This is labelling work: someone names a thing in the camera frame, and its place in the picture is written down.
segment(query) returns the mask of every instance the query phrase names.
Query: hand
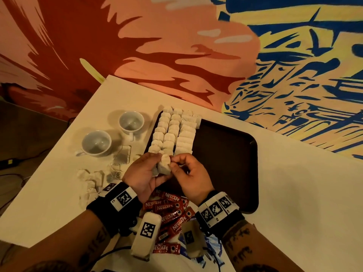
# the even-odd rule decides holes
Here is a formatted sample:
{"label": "hand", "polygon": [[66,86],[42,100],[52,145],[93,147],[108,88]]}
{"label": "hand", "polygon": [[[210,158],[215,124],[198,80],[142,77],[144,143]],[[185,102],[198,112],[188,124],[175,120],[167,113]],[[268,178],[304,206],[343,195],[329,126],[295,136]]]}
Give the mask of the hand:
{"label": "hand", "polygon": [[[184,195],[194,204],[200,205],[214,187],[204,166],[191,154],[176,155],[171,159],[170,169],[178,180]],[[187,175],[177,164],[186,164],[190,170]]]}
{"label": "hand", "polygon": [[161,160],[161,157],[161,153],[143,154],[130,165],[122,178],[122,181],[135,191],[141,203],[149,199],[156,187],[172,177],[172,174],[152,177],[152,168]]}

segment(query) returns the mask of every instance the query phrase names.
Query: cup handle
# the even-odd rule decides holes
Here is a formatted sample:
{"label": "cup handle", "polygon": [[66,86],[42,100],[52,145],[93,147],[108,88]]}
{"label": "cup handle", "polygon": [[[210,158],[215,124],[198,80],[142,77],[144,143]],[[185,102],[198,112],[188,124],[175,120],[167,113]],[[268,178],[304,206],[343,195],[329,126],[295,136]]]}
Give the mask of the cup handle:
{"label": "cup handle", "polygon": [[133,132],[129,133],[129,138],[130,138],[130,141],[134,141],[134,133]]}
{"label": "cup handle", "polygon": [[75,151],[74,154],[75,154],[76,157],[80,157],[81,155],[86,155],[86,153],[82,149],[79,149],[78,151]]}

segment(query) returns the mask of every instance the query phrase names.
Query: wrist strap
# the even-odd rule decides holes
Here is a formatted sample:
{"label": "wrist strap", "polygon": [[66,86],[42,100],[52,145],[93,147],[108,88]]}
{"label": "wrist strap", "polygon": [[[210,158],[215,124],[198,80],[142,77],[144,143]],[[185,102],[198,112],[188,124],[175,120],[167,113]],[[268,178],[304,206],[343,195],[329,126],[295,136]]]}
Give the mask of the wrist strap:
{"label": "wrist strap", "polygon": [[202,203],[196,218],[206,235],[214,234],[219,239],[238,221],[245,219],[238,205],[225,192],[219,192]]}
{"label": "wrist strap", "polygon": [[100,219],[111,237],[118,232],[128,232],[142,207],[137,194],[126,183],[118,183],[117,189],[112,192],[99,196],[87,206],[87,210]]}

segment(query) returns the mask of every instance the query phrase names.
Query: black tray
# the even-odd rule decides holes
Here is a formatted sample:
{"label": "black tray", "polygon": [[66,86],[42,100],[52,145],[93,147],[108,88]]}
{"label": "black tray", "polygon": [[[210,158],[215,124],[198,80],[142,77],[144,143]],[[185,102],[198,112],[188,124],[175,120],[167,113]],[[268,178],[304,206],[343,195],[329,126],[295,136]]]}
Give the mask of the black tray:
{"label": "black tray", "polygon": [[[151,145],[152,134],[145,152]],[[257,143],[250,134],[202,119],[200,128],[196,130],[192,150],[193,156],[208,171],[216,190],[226,192],[244,213],[257,210]],[[159,186],[159,189],[184,195],[174,177]]]}

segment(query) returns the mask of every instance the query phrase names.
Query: floor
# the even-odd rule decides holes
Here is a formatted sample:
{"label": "floor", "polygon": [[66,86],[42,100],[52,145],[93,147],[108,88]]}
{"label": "floor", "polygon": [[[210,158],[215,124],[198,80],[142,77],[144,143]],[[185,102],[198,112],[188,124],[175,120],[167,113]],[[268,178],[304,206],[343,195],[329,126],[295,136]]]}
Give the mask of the floor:
{"label": "floor", "polygon": [[[17,167],[0,171],[1,216],[10,205],[7,202],[21,190],[22,182],[29,180],[66,131],[67,122],[0,101],[0,126],[0,160],[35,157],[21,162]],[[25,180],[22,181],[16,175],[3,176],[4,174],[20,174]],[[21,250],[24,248],[0,241],[0,265]]]}

